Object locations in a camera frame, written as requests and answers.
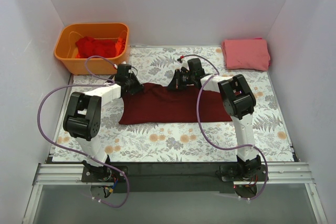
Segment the dark red t shirt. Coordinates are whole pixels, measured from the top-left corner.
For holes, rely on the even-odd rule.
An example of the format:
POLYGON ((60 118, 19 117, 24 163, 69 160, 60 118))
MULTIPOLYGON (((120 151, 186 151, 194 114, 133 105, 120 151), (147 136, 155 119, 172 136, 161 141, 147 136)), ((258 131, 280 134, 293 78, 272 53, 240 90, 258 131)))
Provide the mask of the dark red t shirt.
MULTIPOLYGON (((182 91, 168 91, 159 84, 145 83, 143 91, 122 97, 124 110, 119 124, 196 123, 198 93, 199 89, 194 86, 182 91)), ((199 114, 201 122, 231 121, 218 92, 202 92, 199 114)))

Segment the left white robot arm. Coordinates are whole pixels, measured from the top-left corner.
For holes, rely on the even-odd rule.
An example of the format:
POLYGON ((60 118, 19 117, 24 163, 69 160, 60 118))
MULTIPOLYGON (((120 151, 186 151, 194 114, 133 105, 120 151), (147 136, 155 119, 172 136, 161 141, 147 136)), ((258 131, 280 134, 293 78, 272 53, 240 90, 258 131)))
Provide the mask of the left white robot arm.
POLYGON ((63 128, 80 145, 88 157, 82 162, 88 172, 98 181, 111 179, 112 169, 108 154, 97 139, 101 124, 103 106, 123 97, 143 91, 144 86, 138 81, 133 67, 122 63, 117 66, 117 73, 112 75, 104 87, 81 93, 73 92, 63 121, 63 128))

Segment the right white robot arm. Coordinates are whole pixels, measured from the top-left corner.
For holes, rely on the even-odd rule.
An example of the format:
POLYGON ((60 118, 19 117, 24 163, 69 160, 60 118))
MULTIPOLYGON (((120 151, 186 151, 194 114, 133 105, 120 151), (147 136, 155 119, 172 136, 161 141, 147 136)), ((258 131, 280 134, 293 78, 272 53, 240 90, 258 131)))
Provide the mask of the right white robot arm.
POLYGON ((175 70, 174 76, 167 86, 170 91, 185 90, 187 86, 194 85, 199 88, 196 101, 196 118, 199 129, 204 139, 214 148, 222 151, 237 151, 236 177, 248 181, 257 177, 261 171, 261 160, 263 153, 255 145, 253 133, 253 112, 256 106, 256 99, 251 91, 245 77, 241 74, 233 77, 222 77, 219 70, 202 56, 191 54, 192 59, 187 61, 188 67, 181 67, 175 70), (201 60, 205 60, 216 71, 215 74, 206 74, 202 67, 201 60), (215 145, 206 136, 199 113, 200 99, 203 91, 213 91, 221 95, 222 103, 226 113, 234 123, 237 146, 220 147, 215 145))

